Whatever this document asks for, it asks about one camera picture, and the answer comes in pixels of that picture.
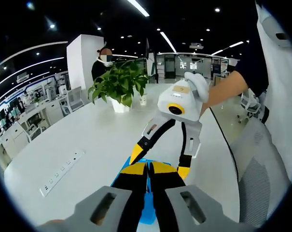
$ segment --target office chair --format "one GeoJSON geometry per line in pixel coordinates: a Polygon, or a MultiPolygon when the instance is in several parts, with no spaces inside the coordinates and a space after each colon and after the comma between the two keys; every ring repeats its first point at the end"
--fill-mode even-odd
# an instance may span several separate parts
{"type": "Polygon", "coordinates": [[[242,123],[245,119],[250,119],[253,116],[257,117],[261,104],[259,103],[259,99],[255,97],[253,91],[251,89],[246,90],[241,95],[241,106],[244,108],[247,113],[244,116],[237,115],[239,118],[238,123],[242,123]]]}
{"type": "Polygon", "coordinates": [[[67,103],[61,107],[64,109],[64,113],[66,114],[66,109],[68,109],[70,113],[73,113],[83,106],[82,87],[78,87],[67,92],[67,103]]]}
{"type": "Polygon", "coordinates": [[[60,103],[60,106],[61,106],[61,110],[62,110],[64,116],[67,116],[70,114],[70,110],[66,105],[62,105],[62,103],[60,103]]]}
{"type": "Polygon", "coordinates": [[[231,144],[238,169],[240,220],[260,227],[274,212],[289,185],[280,154],[258,119],[248,121],[231,144]]]}
{"type": "Polygon", "coordinates": [[[31,124],[30,127],[25,130],[19,122],[17,122],[21,128],[26,133],[27,140],[30,143],[32,140],[34,140],[36,137],[38,137],[40,134],[42,134],[43,129],[41,127],[37,127],[34,124],[31,124]]]}

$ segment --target white pillar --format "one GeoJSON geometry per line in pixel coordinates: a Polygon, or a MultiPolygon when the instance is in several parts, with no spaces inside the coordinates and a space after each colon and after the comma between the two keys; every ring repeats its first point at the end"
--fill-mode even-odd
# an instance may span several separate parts
{"type": "Polygon", "coordinates": [[[103,46],[104,38],[93,35],[80,35],[67,46],[71,89],[81,86],[86,92],[93,85],[92,65],[103,46]]]}
{"type": "Polygon", "coordinates": [[[154,53],[149,53],[149,58],[147,59],[147,74],[149,76],[152,76],[155,74],[155,69],[154,69],[154,72],[152,73],[153,65],[154,65],[154,53]]]}

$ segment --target gray mesh chair back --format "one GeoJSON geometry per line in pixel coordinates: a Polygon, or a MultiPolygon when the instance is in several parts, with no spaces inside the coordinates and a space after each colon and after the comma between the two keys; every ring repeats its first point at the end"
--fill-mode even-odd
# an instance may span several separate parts
{"type": "Polygon", "coordinates": [[[84,106],[82,100],[82,88],[78,87],[67,92],[67,102],[70,112],[74,112],[84,106]]]}
{"type": "Polygon", "coordinates": [[[42,133],[42,130],[35,130],[32,134],[29,135],[30,140],[34,140],[36,137],[38,137],[42,133]]]}
{"type": "Polygon", "coordinates": [[[266,126],[251,118],[231,144],[239,175],[240,222],[261,226],[276,209],[290,181],[266,126]]]}

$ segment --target office room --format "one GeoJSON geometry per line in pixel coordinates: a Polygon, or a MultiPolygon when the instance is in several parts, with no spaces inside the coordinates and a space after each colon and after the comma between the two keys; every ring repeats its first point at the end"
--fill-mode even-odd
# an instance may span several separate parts
{"type": "Polygon", "coordinates": [[[0,2],[0,217],[39,232],[284,228],[287,9],[0,2]]]}

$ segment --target white table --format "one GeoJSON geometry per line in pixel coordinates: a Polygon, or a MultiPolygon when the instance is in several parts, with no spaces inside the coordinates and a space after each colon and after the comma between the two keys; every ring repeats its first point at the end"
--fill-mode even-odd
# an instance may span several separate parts
{"type": "MultiPolygon", "coordinates": [[[[153,117],[159,94],[168,86],[148,84],[147,106],[140,106],[136,94],[132,110],[124,114],[116,114],[110,104],[100,99],[96,105],[82,107],[36,138],[4,173],[5,185],[17,207],[34,225],[39,225],[67,218],[76,203],[101,186],[110,186],[153,117]],[[85,154],[47,197],[42,197],[39,188],[80,149],[85,154]]],[[[210,110],[201,117],[201,123],[202,146],[185,182],[196,184],[220,202],[224,214],[238,222],[238,184],[228,146],[210,110]]],[[[176,123],[145,158],[177,167],[181,146],[181,124],[176,123]]],[[[148,231],[150,227],[142,225],[139,231],[148,231]]]]}

